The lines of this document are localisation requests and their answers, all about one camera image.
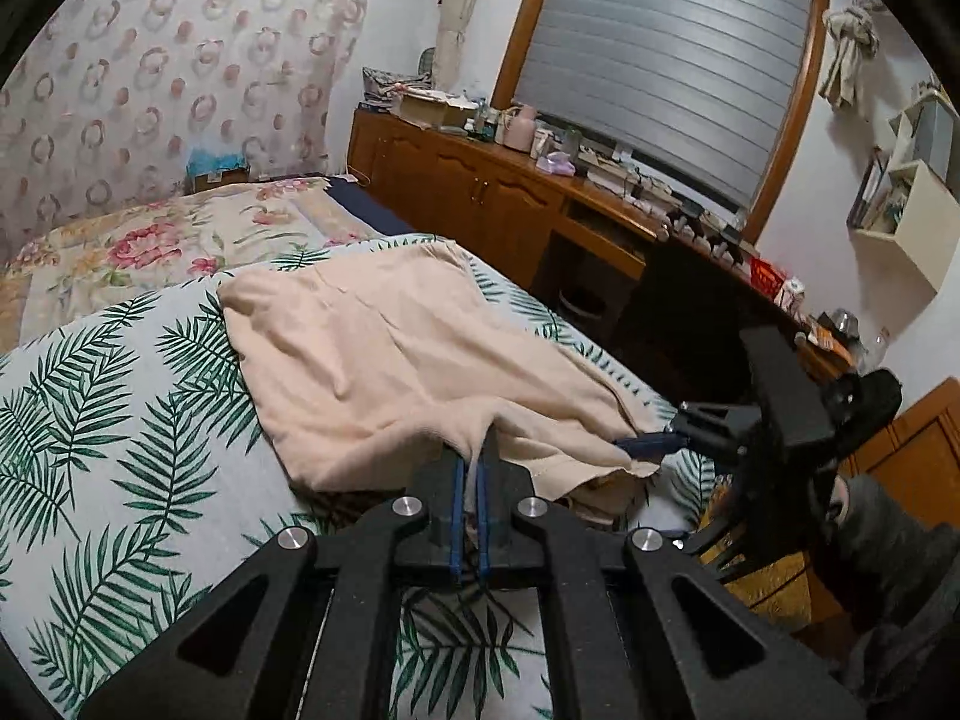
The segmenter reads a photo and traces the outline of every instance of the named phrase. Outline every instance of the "peach garment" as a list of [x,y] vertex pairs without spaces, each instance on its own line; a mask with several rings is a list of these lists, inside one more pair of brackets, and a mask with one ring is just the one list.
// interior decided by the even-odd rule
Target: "peach garment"
[[[295,487],[395,490],[443,442],[504,459],[556,499],[613,471],[656,470],[612,440],[655,430],[640,399],[501,317],[454,242],[246,269],[219,296],[264,431]],[[618,474],[630,480],[625,474]]]

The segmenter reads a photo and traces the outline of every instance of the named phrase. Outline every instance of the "bed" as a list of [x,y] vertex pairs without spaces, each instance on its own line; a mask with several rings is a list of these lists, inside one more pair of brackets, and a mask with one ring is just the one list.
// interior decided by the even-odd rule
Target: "bed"
[[[0,635],[56,712],[75,716],[282,528],[329,533],[383,499],[291,493],[227,341],[220,281],[429,238],[355,184],[294,179],[85,220],[21,252],[2,286]],[[504,316],[671,418],[606,351],[470,265]],[[631,524],[690,530],[713,483],[709,461],[670,456]],[[534,590],[403,600],[391,718],[551,717],[548,685]]]

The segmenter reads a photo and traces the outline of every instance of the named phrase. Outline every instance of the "silver bolt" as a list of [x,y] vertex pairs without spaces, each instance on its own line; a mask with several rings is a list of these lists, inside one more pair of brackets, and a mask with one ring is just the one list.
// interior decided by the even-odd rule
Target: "silver bolt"
[[277,543],[284,549],[299,549],[308,539],[309,534],[304,528],[286,528],[277,535]]
[[640,552],[656,552],[664,546],[664,537],[653,528],[637,528],[631,540]]
[[524,498],[517,504],[517,512],[523,514],[524,517],[543,517],[546,514],[546,509],[546,501],[536,496]]
[[414,498],[413,495],[404,495],[394,501],[394,514],[399,514],[401,517],[416,517],[423,507],[424,504],[419,498]]

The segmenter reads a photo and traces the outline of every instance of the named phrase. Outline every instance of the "red basket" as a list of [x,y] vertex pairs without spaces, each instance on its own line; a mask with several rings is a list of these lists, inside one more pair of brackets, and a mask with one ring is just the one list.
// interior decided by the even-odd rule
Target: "red basket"
[[784,276],[774,266],[760,257],[754,257],[750,261],[750,284],[752,288],[762,295],[766,295],[771,300],[775,299],[779,293],[779,288],[784,285]]

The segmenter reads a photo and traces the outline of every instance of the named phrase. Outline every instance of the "window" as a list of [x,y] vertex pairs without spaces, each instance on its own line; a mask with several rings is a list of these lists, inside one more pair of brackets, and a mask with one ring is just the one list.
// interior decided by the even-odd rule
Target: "window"
[[824,1],[535,0],[531,18],[524,0],[494,105],[512,81],[510,100],[632,146],[749,212],[755,240],[805,124]]

